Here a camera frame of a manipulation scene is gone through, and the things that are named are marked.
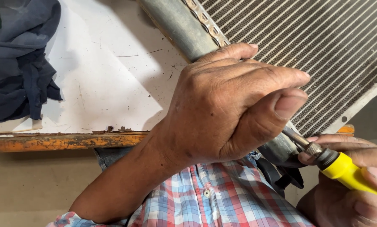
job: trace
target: person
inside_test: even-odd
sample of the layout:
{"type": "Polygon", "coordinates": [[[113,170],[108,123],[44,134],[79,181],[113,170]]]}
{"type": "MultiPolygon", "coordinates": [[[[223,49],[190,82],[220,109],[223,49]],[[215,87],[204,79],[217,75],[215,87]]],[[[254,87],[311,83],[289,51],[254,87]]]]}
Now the person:
{"type": "MultiPolygon", "coordinates": [[[[298,87],[310,76],[255,61],[256,52],[255,44],[231,44],[183,69],[166,117],[110,166],[101,157],[108,168],[48,226],[377,227],[374,194],[320,174],[296,209],[260,176],[249,154],[307,101],[298,87]]],[[[346,152],[377,187],[377,145],[341,135],[309,140],[346,152]]]]}

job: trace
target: left hand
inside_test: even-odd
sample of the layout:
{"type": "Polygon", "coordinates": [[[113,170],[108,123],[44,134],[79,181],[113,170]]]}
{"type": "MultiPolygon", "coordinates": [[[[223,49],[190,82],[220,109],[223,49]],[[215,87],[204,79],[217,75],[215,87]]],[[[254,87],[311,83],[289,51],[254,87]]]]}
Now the left hand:
{"type": "MultiPolygon", "coordinates": [[[[342,135],[321,135],[309,140],[350,156],[353,163],[362,168],[363,177],[377,188],[376,144],[342,135]]],[[[312,163],[305,153],[301,153],[299,159],[305,164],[312,163]]],[[[319,173],[314,202],[314,218],[321,227],[377,227],[377,195],[350,191],[322,173],[319,173]]]]}

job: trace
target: shirt sleeve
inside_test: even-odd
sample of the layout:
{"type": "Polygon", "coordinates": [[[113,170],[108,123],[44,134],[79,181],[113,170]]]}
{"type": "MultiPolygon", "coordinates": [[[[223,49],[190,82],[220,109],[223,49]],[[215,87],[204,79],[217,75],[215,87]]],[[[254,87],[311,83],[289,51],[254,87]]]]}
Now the shirt sleeve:
{"type": "Polygon", "coordinates": [[[92,220],[82,219],[75,212],[68,212],[58,216],[54,222],[49,223],[46,227],[125,227],[125,220],[114,224],[97,224],[92,220]]]}

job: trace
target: yellow handle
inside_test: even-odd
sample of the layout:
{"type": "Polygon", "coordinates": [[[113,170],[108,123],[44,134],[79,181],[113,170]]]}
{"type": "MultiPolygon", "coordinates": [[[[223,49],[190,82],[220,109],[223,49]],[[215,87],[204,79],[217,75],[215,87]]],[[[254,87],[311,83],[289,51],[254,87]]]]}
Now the yellow handle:
{"type": "Polygon", "coordinates": [[[328,178],[337,179],[351,190],[367,191],[377,195],[377,189],[370,186],[363,178],[361,168],[352,163],[352,159],[340,152],[340,156],[322,173],[328,178]]]}

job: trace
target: forearm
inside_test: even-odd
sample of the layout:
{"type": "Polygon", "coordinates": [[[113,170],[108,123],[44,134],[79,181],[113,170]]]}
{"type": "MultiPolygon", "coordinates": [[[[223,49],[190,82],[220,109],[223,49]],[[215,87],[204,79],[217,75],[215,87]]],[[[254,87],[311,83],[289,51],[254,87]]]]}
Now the forearm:
{"type": "Polygon", "coordinates": [[[301,212],[314,225],[318,226],[316,220],[315,192],[316,187],[312,188],[312,190],[306,193],[306,195],[299,200],[296,209],[299,210],[299,212],[301,212]]]}
{"type": "Polygon", "coordinates": [[[153,131],[100,174],[74,201],[70,211],[96,223],[126,218],[152,189],[185,168],[161,155],[155,136],[153,131]]]}

